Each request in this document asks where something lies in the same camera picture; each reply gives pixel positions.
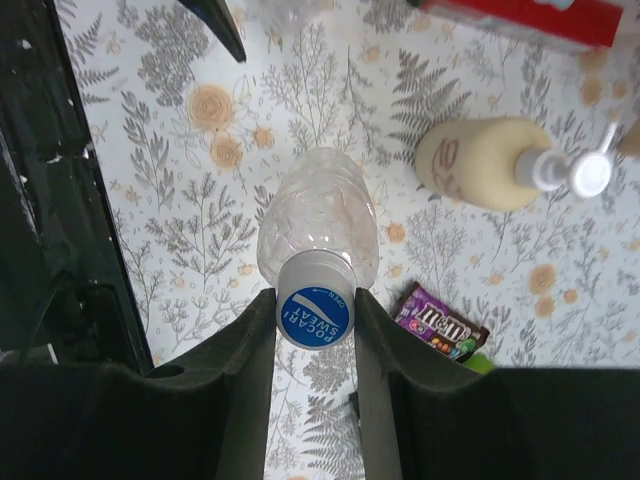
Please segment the blue bottle cap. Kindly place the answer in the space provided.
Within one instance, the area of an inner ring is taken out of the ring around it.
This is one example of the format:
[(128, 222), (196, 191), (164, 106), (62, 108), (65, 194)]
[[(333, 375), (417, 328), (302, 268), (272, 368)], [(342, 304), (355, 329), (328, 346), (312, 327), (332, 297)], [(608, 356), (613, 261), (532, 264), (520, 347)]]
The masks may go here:
[(334, 347), (353, 328), (355, 292), (355, 273), (342, 257), (325, 250), (298, 253), (278, 276), (277, 326), (300, 348)]

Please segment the clear plastic bottle front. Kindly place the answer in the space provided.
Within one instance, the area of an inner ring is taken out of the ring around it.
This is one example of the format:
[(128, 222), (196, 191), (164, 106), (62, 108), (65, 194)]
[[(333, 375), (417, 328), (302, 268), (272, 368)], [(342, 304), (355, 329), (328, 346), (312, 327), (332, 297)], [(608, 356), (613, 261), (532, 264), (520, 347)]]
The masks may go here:
[(277, 0), (272, 6), (274, 18), (285, 26), (304, 25), (322, 10), (319, 0)]

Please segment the clear plastic bottle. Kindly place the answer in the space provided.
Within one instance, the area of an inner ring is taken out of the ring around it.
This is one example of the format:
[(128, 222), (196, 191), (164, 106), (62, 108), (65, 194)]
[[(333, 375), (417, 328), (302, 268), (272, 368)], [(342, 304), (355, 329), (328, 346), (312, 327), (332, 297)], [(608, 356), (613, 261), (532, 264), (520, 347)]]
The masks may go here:
[(274, 18), (285, 26), (304, 25), (322, 10), (319, 0), (277, 0), (272, 6)]
[(343, 152), (305, 152), (283, 176), (260, 222), (257, 265), (272, 286), (291, 257), (323, 250), (349, 264), (361, 288), (379, 268), (377, 218), (358, 165)]

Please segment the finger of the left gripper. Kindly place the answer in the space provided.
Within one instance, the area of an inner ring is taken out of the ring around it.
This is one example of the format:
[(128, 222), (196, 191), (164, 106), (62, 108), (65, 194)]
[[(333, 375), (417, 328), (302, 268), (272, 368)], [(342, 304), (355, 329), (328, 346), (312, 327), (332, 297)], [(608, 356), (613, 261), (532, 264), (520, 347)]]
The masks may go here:
[(246, 62), (247, 56), (241, 36), (224, 0), (178, 0), (178, 2), (204, 22), (236, 62)]

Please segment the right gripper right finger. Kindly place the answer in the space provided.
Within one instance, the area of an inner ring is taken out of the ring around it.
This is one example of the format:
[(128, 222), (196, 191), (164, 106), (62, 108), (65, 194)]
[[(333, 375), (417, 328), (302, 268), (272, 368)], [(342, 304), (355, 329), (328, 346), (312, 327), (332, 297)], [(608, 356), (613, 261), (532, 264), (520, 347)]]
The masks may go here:
[(635, 479), (639, 373), (477, 373), (355, 296), (361, 451), (369, 479)]

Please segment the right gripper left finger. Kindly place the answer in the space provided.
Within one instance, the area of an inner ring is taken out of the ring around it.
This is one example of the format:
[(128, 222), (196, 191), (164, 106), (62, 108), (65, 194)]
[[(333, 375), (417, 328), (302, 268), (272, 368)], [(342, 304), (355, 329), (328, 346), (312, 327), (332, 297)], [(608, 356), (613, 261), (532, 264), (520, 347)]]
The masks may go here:
[(139, 375), (112, 363), (1, 369), (5, 479), (259, 479), (275, 352), (275, 293)]

